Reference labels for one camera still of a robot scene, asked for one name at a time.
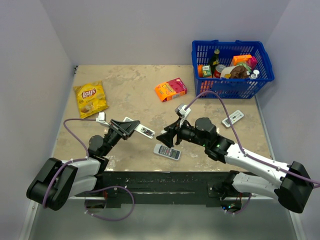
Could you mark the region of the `white long remote control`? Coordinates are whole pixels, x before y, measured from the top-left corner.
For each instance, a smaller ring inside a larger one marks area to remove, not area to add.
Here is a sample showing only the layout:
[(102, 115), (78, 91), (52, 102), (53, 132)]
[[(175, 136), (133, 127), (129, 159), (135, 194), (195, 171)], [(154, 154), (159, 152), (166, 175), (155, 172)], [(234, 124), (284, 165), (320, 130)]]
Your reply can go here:
[(140, 133), (141, 135), (153, 139), (155, 136), (155, 132), (151, 130), (150, 128), (142, 125), (141, 123), (134, 129), (137, 133)]

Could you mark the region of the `black battery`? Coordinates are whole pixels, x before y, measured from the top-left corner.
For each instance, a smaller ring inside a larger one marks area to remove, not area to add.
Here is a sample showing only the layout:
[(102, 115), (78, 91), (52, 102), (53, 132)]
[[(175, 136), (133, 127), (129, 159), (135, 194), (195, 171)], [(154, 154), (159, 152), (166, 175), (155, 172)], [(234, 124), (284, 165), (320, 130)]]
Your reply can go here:
[(152, 134), (152, 132), (151, 132), (149, 129), (145, 128), (145, 127), (143, 127), (143, 128), (141, 129), (141, 131), (142, 131), (143, 133), (145, 133), (145, 134)]
[(149, 130), (149, 129), (143, 128), (143, 129), (142, 129), (142, 132), (143, 132), (144, 134), (146, 134), (147, 136), (149, 136), (149, 137), (153, 137), (153, 136), (154, 136), (154, 133), (153, 133), (151, 130)]

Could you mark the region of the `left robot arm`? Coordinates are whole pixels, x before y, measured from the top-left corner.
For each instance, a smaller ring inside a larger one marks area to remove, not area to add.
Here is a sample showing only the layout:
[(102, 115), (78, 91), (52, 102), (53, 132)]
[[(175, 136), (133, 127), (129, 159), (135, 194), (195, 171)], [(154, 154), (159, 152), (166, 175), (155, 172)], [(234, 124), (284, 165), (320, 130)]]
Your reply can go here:
[(95, 119), (95, 122), (107, 127), (104, 136), (95, 135), (85, 147), (85, 157), (62, 161), (49, 158), (26, 191), (26, 197), (42, 204), (44, 208), (57, 211), (63, 207), (69, 197), (88, 192), (99, 196), (104, 184), (97, 175), (105, 170), (108, 160), (105, 156), (120, 140), (132, 136), (141, 123), (139, 120), (110, 122)]

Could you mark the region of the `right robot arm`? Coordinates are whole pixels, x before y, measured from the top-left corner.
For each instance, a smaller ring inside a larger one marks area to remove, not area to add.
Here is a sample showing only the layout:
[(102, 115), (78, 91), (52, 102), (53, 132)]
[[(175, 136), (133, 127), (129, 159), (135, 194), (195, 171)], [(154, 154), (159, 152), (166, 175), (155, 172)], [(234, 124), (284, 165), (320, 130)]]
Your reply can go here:
[(222, 183), (223, 192), (230, 197), (237, 193), (258, 194), (273, 198), (286, 209), (301, 214), (314, 189), (303, 164), (278, 162), (247, 151), (218, 134), (216, 126), (207, 117), (198, 118), (195, 125), (177, 120), (165, 127), (156, 139), (169, 148), (181, 141), (202, 146), (210, 159), (249, 171), (249, 175), (232, 172)]

